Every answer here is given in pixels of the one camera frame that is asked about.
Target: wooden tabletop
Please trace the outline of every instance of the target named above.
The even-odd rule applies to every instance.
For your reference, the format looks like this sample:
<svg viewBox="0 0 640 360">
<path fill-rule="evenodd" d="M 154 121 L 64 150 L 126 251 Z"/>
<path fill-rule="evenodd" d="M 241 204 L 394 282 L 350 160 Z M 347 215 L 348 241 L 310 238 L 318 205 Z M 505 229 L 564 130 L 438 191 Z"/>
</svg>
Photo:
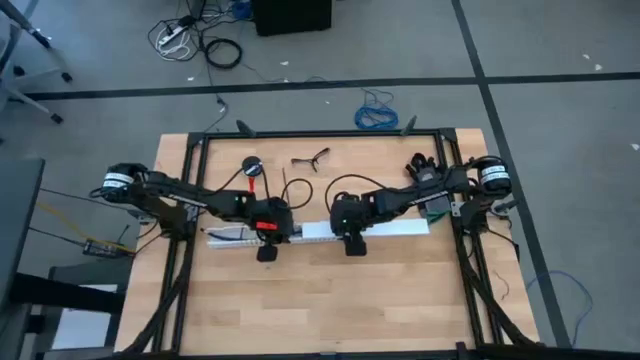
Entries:
<svg viewBox="0 0 640 360">
<path fill-rule="evenodd" d="M 487 153 L 481 130 L 458 129 L 457 135 L 464 160 Z M 163 135 L 155 170 L 179 178 L 186 140 L 186 134 Z M 291 165 L 292 157 L 310 158 L 325 147 L 331 152 L 320 160 L 318 173 L 306 164 Z M 216 139 L 209 145 L 204 186 L 218 188 L 245 157 L 256 155 L 263 161 L 272 196 L 279 196 L 284 187 L 283 168 L 287 180 L 301 177 L 313 184 L 311 202 L 294 210 L 296 222 L 327 220 L 324 191 L 332 179 L 355 173 L 404 187 L 410 179 L 403 168 L 416 152 L 435 157 L 433 138 Z M 195 153 L 190 179 L 196 177 L 199 152 Z M 248 180 L 238 176 L 228 188 L 247 189 Z M 345 179 L 336 183 L 329 199 L 338 191 L 360 194 L 375 188 L 363 180 Z M 308 191 L 304 184 L 292 185 L 291 205 L 304 201 Z M 265 196 L 262 177 L 256 179 L 256 194 Z M 414 208 L 403 217 L 419 214 Z M 198 228 L 220 224 L 204 215 Z M 489 225 L 510 236 L 505 222 L 491 217 Z M 141 239 L 138 247 L 152 237 Z M 181 353 L 443 350 L 453 349 L 457 341 L 474 347 L 448 217 L 432 224 L 429 235 L 365 240 L 366 257 L 346 257 L 342 243 L 282 245 L 276 262 L 259 263 L 257 248 L 210 249 L 206 235 L 198 232 Z M 525 335 L 538 339 L 513 247 L 490 233 L 482 235 L 482 243 L 496 300 Z M 116 350 L 131 343 L 155 310 L 167 252 L 168 241 L 163 239 L 136 257 Z M 485 339 L 490 340 L 479 297 L 478 303 Z M 175 304 L 167 316 L 165 348 L 174 316 Z"/>
</svg>

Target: chair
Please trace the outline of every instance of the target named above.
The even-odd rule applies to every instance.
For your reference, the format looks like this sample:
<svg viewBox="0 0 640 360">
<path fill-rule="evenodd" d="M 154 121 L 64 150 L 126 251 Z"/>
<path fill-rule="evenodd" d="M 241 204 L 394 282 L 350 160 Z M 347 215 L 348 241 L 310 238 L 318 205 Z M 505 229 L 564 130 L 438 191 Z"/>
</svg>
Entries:
<svg viewBox="0 0 640 360">
<path fill-rule="evenodd" d="M 13 100 L 31 105 L 49 115 L 55 123 L 61 124 L 64 119 L 60 115 L 29 98 L 20 89 L 43 80 L 51 74 L 60 74 L 65 82 L 70 82 L 73 78 L 59 67 L 39 73 L 27 74 L 20 66 L 12 65 L 11 55 L 20 39 L 22 30 L 31 34 L 45 49 L 49 49 L 51 45 L 47 38 L 35 30 L 28 20 L 7 0 L 0 0 L 0 11 L 6 15 L 5 17 L 0 14 L 0 112 L 8 101 Z"/>
</svg>

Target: black metal frame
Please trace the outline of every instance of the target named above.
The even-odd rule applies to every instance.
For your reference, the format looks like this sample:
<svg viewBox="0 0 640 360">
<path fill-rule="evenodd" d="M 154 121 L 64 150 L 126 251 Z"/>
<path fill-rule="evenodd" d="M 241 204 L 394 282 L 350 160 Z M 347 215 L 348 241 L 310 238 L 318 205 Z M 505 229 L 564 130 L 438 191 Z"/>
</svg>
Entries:
<svg viewBox="0 0 640 360">
<path fill-rule="evenodd" d="M 385 137 L 392 136 L 397 137 L 400 136 L 400 130 L 370 130 L 370 131 L 362 131 L 362 130 L 346 130 L 346 131 L 299 131 L 299 132 L 261 132 L 257 134 L 257 138 L 308 138 L 308 137 Z M 458 147 L 458 141 L 455 136 L 455 129 L 452 128 L 443 128 L 443 129 L 415 129 L 411 132 L 410 136 L 432 136 L 434 138 L 437 159 L 440 164 L 447 165 L 447 157 L 445 152 L 444 140 L 447 140 L 451 147 L 451 152 L 453 154 L 453 160 L 455 164 L 462 164 L 462 158 L 460 155 L 460 149 Z M 185 151 L 185 160 L 182 169 L 182 181 L 189 181 L 189 173 L 192 167 L 192 159 L 195 155 L 196 148 L 200 149 L 200 160 L 198 162 L 198 171 L 196 175 L 196 185 L 202 186 L 204 183 L 204 175 L 207 165 L 207 155 L 209 144 L 212 140 L 221 140 L 221 139 L 249 139 L 246 135 L 242 133 L 190 133 L 187 139 L 187 148 Z M 458 256 L 460 257 L 460 270 L 462 272 L 462 261 L 467 261 L 466 258 L 462 258 L 466 254 L 463 232 L 461 225 L 459 222 L 452 218 L 453 232 L 456 243 L 456 249 L 462 249 L 462 251 L 457 251 Z M 184 253 L 184 262 L 191 263 L 193 259 L 194 252 L 194 243 L 195 243 L 195 226 L 190 234 L 188 239 L 184 239 L 187 242 L 185 253 Z M 177 256 L 177 248 L 179 239 L 172 239 L 171 244 L 169 245 L 169 254 L 167 256 L 167 264 L 165 267 L 165 273 L 163 277 L 163 287 L 161 299 L 164 298 L 167 290 L 171 286 L 171 282 L 173 279 L 173 274 L 175 270 L 175 261 Z M 482 251 L 482 245 L 479 240 L 479 236 L 474 234 L 472 237 L 472 241 L 474 242 L 474 246 L 476 247 L 476 261 L 478 269 L 480 270 L 479 277 L 484 286 L 491 291 L 491 283 L 489 281 L 489 276 L 487 273 L 487 265 L 484 258 L 484 253 Z M 188 268 L 189 277 L 191 271 L 191 267 Z M 473 286 L 468 281 L 465 276 L 462 276 L 463 279 L 463 287 L 465 292 L 465 300 L 467 303 L 467 309 L 469 311 L 469 319 L 471 323 L 471 329 L 473 333 L 473 339 L 476 346 L 481 346 L 486 344 L 484 341 L 484 336 L 482 334 L 482 324 L 480 321 L 480 314 L 478 313 L 477 301 L 475 290 Z M 188 294 L 188 283 L 182 291 L 180 292 L 178 298 L 178 306 L 175 317 L 175 325 L 173 329 L 173 336 L 171 341 L 170 352 L 177 354 L 180 352 L 181 345 L 181 337 L 182 337 L 182 328 L 184 325 L 185 312 L 186 312 L 186 302 L 187 302 L 187 294 Z M 488 311 L 489 315 L 489 324 L 491 327 L 492 337 L 496 344 L 503 344 L 502 333 L 500 331 L 500 326 L 497 323 L 495 317 L 491 312 Z M 162 351 L 162 340 L 164 336 L 164 322 L 159 326 L 154 339 L 152 350 L 154 352 Z M 319 354 L 289 354 L 289 355 L 278 355 L 277 358 L 295 358 L 295 359 L 309 359 L 309 358 L 318 358 Z M 358 359 L 364 358 L 397 358 L 397 359 L 414 359 L 414 358 L 437 358 L 437 359 L 450 359 L 457 358 L 459 356 L 459 350 L 432 350 L 432 351 L 403 351 L 403 352 L 365 352 L 365 353 L 340 353 L 342 358 L 354 357 Z M 243 356 L 227 356 L 227 355 L 207 355 L 207 356 L 197 356 L 197 357 L 184 357 L 189 359 L 243 359 L 243 358 L 273 358 L 274 355 L 243 355 Z"/>
</svg>

